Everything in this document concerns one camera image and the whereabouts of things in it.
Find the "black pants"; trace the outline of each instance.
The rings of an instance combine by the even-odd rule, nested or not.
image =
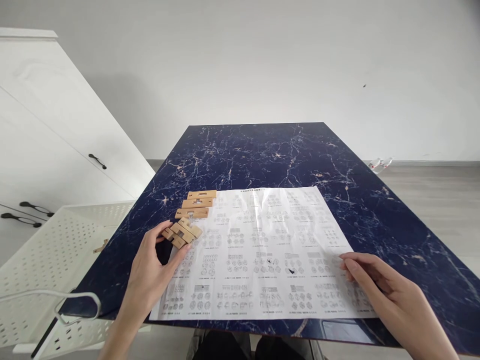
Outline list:
[[[306,339],[295,339],[304,343],[310,349],[310,342]],[[319,356],[315,356],[313,352],[308,354],[309,359],[322,359],[320,348],[318,348]],[[198,348],[193,356],[193,360],[246,360],[250,358],[250,354],[239,345],[239,342],[231,332],[209,331],[198,341]],[[256,346],[256,360],[305,360],[306,358],[293,350],[280,337],[263,336]]]

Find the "blue marble table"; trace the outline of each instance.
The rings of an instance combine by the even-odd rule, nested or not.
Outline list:
[[[327,125],[189,126],[77,288],[114,319],[144,233],[172,218],[188,191],[317,186],[357,252],[377,254],[424,291],[455,349],[480,355],[480,280]],[[157,247],[162,263],[172,245]],[[91,317],[68,299],[61,312]],[[379,319],[158,321],[160,324],[398,346]]]

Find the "plastic water bottle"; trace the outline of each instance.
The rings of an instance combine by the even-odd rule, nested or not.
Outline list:
[[[370,168],[370,170],[372,170],[373,172],[375,172],[374,169],[375,169],[377,166],[379,166],[381,162],[382,162],[382,159],[379,158],[379,157],[377,157],[375,160],[370,161],[367,166]]]
[[[375,167],[375,169],[373,169],[373,172],[375,174],[380,174],[383,170],[385,170],[386,168],[388,168],[390,166],[390,164],[392,163],[393,160],[394,160],[393,157],[389,157],[386,160],[380,161],[380,165]]]

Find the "white paper sheet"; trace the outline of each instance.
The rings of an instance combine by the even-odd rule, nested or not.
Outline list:
[[[339,269],[352,248],[317,187],[217,191],[191,221],[203,234],[150,320],[377,317]]]

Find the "white wardrobe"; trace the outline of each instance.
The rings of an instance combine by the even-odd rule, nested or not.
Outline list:
[[[0,28],[0,266],[48,211],[136,199],[155,174],[56,39]]]

